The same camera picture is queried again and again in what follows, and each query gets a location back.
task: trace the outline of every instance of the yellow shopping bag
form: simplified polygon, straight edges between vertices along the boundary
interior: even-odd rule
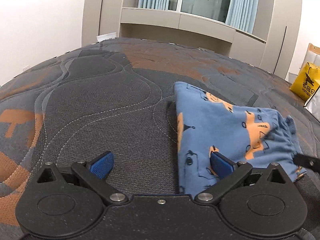
[[[307,62],[301,69],[290,90],[307,101],[320,85],[320,67]]]

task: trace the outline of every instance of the white wall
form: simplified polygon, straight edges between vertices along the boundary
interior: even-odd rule
[[[0,0],[0,85],[81,47],[84,0]]]
[[[320,47],[320,0],[302,0],[302,12],[297,44],[289,72],[298,74],[309,43]]]

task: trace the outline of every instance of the bed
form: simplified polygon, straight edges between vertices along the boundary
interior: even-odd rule
[[[0,236],[22,236],[14,215],[28,179],[51,161],[67,166],[115,155],[107,181],[128,194],[178,192],[173,84],[183,81],[238,106],[294,118],[304,154],[320,152],[319,122],[285,80],[212,51],[116,38],[67,52],[0,87]],[[320,177],[295,182],[308,206],[301,230],[320,236]]]

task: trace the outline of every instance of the blue gripper pad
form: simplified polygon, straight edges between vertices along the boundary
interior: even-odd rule
[[[107,151],[88,162],[86,167],[98,178],[104,179],[112,171],[114,163],[113,153]]]
[[[231,174],[236,168],[237,164],[223,156],[219,152],[212,152],[210,156],[210,164],[212,170],[220,179]]]

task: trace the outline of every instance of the pivot bolt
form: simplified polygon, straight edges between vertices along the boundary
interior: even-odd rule
[[[210,201],[213,199],[213,196],[210,193],[200,193],[198,199],[201,201]]]
[[[114,193],[110,196],[110,199],[115,202],[120,202],[125,200],[125,195],[122,193]]]
[[[165,204],[165,203],[166,203],[166,201],[165,201],[164,199],[158,199],[158,204],[163,205],[163,204]]]

